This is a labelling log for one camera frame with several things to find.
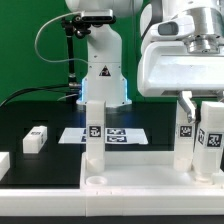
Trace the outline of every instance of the white rectangular block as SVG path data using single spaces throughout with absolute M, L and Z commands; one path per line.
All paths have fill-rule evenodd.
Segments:
M 193 158 L 197 180 L 212 182 L 212 174 L 220 170 L 223 146 L 224 104 L 202 102 Z
M 47 140 L 47 127 L 33 127 L 23 139 L 23 153 L 37 154 Z
M 86 108 L 86 160 L 90 172 L 105 166 L 105 101 L 89 101 Z
M 8 152 L 0 153 L 0 180 L 5 176 L 10 168 L 10 160 Z
M 177 102 L 174 144 L 174 168 L 178 171 L 191 169 L 194 149 L 195 124 L 189 124 L 187 113 Z

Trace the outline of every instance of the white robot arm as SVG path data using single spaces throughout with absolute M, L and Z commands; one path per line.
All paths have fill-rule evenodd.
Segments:
M 106 101 L 106 107 L 130 105 L 127 98 L 127 81 L 121 74 L 121 37 L 108 23 L 115 17 L 128 17 L 141 8 L 143 0 L 66 0 L 72 12 L 80 11 L 75 23 L 86 25 L 88 43 L 88 73 L 82 80 L 82 97 L 77 101 L 80 108 L 89 100 Z
M 116 17 L 128 17 L 137 13 L 143 0 L 65 0 L 70 11 L 111 9 Z
M 163 18 L 147 29 L 143 12 L 138 89 L 143 96 L 214 96 L 224 89 L 222 1 L 162 0 Z

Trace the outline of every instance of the robot cable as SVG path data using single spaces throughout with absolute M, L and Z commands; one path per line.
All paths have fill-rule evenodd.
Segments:
M 41 54 L 40 54 L 40 52 L 39 52 L 39 50 L 38 50 L 38 42 L 39 42 L 40 36 L 41 36 L 42 32 L 44 31 L 44 29 L 45 29 L 48 25 L 50 25 L 51 23 L 53 23 L 53 22 L 55 22 L 55 21 L 57 21 L 57 20 L 59 20 L 59 19 L 62 19 L 62 18 L 64 18 L 64 17 L 66 17 L 66 16 L 72 16 L 72 15 L 74 16 L 74 15 L 78 15 L 78 14 L 80 14 L 79 11 L 77 11 L 77 12 L 75 12 L 75 13 L 73 12 L 73 13 L 68 13 L 68 14 L 64 14 L 64 15 L 58 16 L 58 17 L 56 17 L 56 18 L 51 19 L 50 21 L 48 21 L 47 23 L 45 23 L 45 24 L 40 28 L 40 30 L 39 30 L 38 33 L 37 33 L 37 36 L 36 36 L 36 39 L 35 39 L 35 44 L 34 44 L 35 52 L 36 52 L 37 56 L 38 56 L 40 59 L 42 59 L 42 60 L 44 60 L 44 61 L 46 61 L 46 62 L 50 62 L 50 63 L 64 63 L 64 62 L 69 62 L 69 61 L 82 61 L 82 62 L 88 64 L 88 61 L 86 61 L 86 60 L 84 60 L 84 59 L 80 59 L 80 58 L 71 58 L 71 59 L 63 59 L 63 60 L 49 60 L 49 59 L 46 59 L 46 58 L 44 58 L 43 56 L 41 56 Z

